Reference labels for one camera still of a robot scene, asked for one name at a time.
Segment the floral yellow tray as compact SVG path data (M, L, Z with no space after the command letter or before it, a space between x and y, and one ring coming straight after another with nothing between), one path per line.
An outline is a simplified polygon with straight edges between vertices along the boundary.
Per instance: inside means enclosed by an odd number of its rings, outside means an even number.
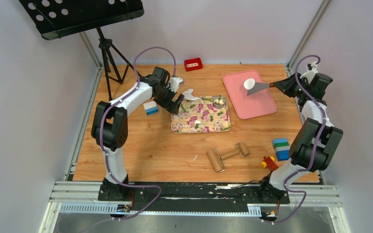
M217 110L212 106L213 96L202 101L183 100L178 115L171 115L173 133L219 133L231 130L228 106Z

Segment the pink tray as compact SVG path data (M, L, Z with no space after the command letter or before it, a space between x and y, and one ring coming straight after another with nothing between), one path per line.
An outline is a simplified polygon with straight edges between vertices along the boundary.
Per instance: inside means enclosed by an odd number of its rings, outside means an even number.
M269 90L264 89L248 95L244 87L247 79L253 79L257 83L264 82L256 70L226 74L222 78L237 116L250 119L275 113L278 108Z

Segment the metal scraper wooden handle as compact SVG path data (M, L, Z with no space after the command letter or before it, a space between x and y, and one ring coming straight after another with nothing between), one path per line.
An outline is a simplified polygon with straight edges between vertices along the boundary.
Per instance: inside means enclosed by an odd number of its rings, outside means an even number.
M247 90L247 95L249 96L259 91L265 90L267 88L271 88L271 87L274 87L272 83L257 83L256 82L254 88L252 88L251 90Z

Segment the wooden rolling pin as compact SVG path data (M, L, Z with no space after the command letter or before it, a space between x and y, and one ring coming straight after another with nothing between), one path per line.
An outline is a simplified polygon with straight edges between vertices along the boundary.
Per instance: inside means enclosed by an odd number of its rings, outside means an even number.
M240 157L247 157L250 154L249 149L244 143L236 143L235 148L224 154L220 154L216 148L211 148L206 152L208 160L216 173L225 171L224 160L239 155Z

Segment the white dough ball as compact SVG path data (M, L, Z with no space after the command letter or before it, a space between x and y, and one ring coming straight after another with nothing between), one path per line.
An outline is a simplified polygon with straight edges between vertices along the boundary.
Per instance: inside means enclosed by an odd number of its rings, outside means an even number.
M187 101L202 101L202 99L200 97L196 97L194 95L192 95L192 92L193 92L193 89L188 89L186 91L184 91L182 94L184 95L184 99L187 100Z

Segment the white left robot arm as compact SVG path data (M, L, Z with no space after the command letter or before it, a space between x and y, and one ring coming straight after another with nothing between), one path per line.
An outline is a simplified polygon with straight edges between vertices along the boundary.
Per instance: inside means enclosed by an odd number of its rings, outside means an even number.
M170 76L163 68L155 67L152 74L137 77L134 86L122 96L96 106L91 136L100 146L106 166L102 182L103 193L111 193L117 200L125 200L132 186L123 161L123 145L129 135L128 117L145 101L152 99L171 114L177 114L184 95L175 95L184 80Z

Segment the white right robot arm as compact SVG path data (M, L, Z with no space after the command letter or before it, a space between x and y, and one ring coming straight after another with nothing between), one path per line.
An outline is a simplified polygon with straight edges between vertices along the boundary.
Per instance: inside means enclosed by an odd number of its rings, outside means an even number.
M290 146L288 161L263 179L264 185L258 189L261 201L271 202L277 194L287 192L299 177L329 166L343 136L343 131L330 122L323 100L332 81L331 77L316 73L311 80L296 74L270 84L298 99L305 121Z

